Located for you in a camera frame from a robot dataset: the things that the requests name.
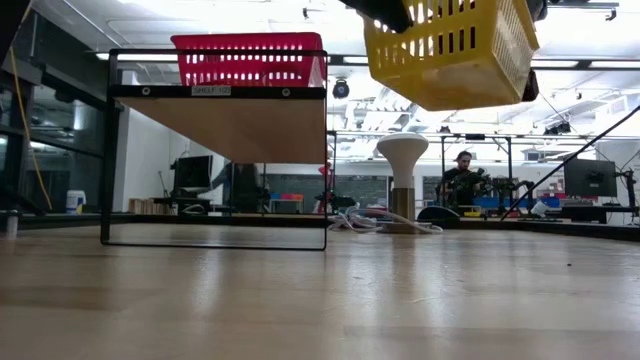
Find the ceiling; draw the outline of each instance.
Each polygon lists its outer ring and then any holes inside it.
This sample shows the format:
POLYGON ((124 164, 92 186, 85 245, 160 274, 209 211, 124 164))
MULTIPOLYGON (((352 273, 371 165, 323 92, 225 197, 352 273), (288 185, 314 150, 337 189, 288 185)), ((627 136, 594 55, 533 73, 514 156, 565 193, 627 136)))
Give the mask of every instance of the ceiling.
MULTIPOLYGON (((617 2, 613 21, 605 20, 609 10, 550 9, 548 18, 536 23, 542 45, 536 56, 640 59, 635 30, 640 1, 617 2)), ((360 17, 337 0, 36 0, 34 6, 100 52, 114 47, 173 47, 170 37, 177 34, 313 31, 321 34, 330 54, 366 54, 360 17)), ((176 65, 137 70, 143 83, 179 82, 176 65)), ((374 81, 366 67, 332 67, 329 73, 329 86, 336 78, 346 78, 351 90, 347 99, 329 102, 329 124, 337 130, 435 132, 446 125, 463 133, 542 134, 545 126, 562 116, 571 120, 575 132, 584 134, 622 117, 638 103, 640 93, 640 71, 539 71, 543 96, 533 103, 427 112, 374 81)), ((640 126, 626 129, 625 134, 629 131, 640 135, 640 126)), ((366 155, 370 147, 352 154, 366 155)))

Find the person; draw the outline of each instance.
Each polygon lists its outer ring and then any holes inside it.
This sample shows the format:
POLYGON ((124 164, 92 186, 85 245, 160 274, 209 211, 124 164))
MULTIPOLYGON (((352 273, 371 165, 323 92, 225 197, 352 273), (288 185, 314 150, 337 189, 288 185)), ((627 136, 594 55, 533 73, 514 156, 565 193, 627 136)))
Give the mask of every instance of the person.
POLYGON ((268 191, 269 186, 262 184, 262 175, 255 164, 228 163, 211 182, 210 190, 218 186, 231 184, 230 204, 240 213, 255 213, 260 211, 260 199, 263 191, 268 191))
POLYGON ((468 151, 462 151, 456 158, 456 166, 453 169, 445 171, 442 176, 442 196, 452 195, 455 198, 455 202, 458 206, 471 206, 473 205, 474 192, 480 190, 480 184, 474 184, 473 187, 462 187, 458 189, 452 188, 452 182, 459 176, 464 176, 470 173, 469 165, 471 165, 472 155, 468 151))

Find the plastic basket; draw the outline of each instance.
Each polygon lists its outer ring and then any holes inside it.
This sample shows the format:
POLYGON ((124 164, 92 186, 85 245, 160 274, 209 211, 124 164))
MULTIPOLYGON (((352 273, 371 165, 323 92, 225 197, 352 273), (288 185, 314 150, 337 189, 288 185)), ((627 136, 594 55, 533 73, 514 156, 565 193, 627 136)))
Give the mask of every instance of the plastic basket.
POLYGON ((521 101, 539 48, 525 0, 403 0, 396 34, 364 16, 374 79, 427 110, 521 101))
MULTIPOLYGON (((322 50, 316 33, 176 35, 180 50, 322 50)), ((322 86, 326 78, 322 56, 180 55, 182 85, 322 86)))

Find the computer monitor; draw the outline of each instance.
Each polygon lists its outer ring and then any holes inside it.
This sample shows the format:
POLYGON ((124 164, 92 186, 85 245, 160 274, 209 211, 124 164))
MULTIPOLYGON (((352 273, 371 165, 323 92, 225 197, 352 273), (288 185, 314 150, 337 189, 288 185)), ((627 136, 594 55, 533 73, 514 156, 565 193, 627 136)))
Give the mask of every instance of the computer monitor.
POLYGON ((615 174, 614 162, 573 159, 564 167, 565 194, 617 197, 615 174))
POLYGON ((180 158, 176 162, 174 189, 202 192, 211 186, 212 156, 180 158))

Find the red basket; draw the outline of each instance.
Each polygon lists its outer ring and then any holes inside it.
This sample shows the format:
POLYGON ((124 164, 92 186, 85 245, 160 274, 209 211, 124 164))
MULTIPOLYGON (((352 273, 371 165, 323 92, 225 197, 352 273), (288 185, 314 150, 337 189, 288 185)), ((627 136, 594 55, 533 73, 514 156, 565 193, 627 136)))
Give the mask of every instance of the red basket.
MULTIPOLYGON (((176 35, 180 50, 322 50, 316 33, 176 35)), ((182 85, 317 87, 326 79, 323 56, 180 55, 182 85)))

